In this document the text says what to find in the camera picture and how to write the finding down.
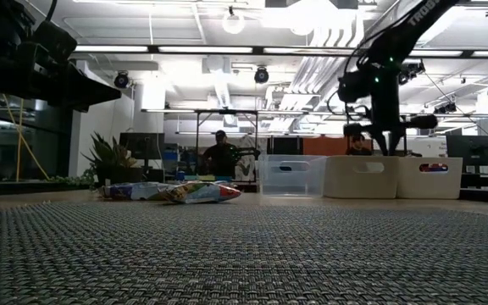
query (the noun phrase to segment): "woven mat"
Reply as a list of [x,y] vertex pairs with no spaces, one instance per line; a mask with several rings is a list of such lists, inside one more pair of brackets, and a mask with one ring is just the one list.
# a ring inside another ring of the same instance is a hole
[[148,202],[0,210],[0,304],[488,304],[488,216]]

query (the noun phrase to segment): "glass wall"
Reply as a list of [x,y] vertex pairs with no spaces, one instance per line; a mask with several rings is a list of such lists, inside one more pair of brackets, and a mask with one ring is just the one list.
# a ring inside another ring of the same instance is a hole
[[[22,136],[33,156],[24,142],[19,143],[20,115]],[[67,176],[71,120],[71,110],[53,108],[45,101],[0,94],[1,173],[12,181],[16,180],[17,172],[20,180],[45,180],[42,170],[49,177]]]

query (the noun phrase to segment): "white bin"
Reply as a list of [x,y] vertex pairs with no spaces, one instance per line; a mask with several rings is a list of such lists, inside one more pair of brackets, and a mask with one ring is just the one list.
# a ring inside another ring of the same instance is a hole
[[398,157],[328,157],[324,175],[325,197],[392,199],[397,195]]
[[326,159],[324,156],[259,156],[261,194],[269,197],[323,196]]
[[[429,168],[432,166],[434,170],[422,171],[422,168],[427,166]],[[459,197],[463,172],[462,158],[400,158],[398,170],[397,197],[408,199],[458,199]]]

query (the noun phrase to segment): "snack bag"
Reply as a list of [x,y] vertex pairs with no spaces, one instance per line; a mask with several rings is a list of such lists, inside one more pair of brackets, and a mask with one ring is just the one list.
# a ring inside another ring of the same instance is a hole
[[112,186],[102,186],[99,193],[104,198],[114,200],[149,200],[163,201],[164,193],[175,186],[157,182],[122,183]]
[[188,182],[167,190],[167,200],[175,203],[223,202],[239,197],[241,192],[212,182]]

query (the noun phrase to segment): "man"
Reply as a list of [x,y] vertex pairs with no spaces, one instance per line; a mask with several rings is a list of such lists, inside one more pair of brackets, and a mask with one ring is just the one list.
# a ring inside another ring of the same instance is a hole
[[231,149],[236,146],[227,143],[225,131],[216,132],[216,145],[209,147],[202,155],[205,161],[210,159],[210,172],[218,177],[235,177],[235,161]]
[[346,155],[352,156],[372,156],[372,151],[364,146],[364,136],[361,134],[352,136],[351,147],[346,151]]

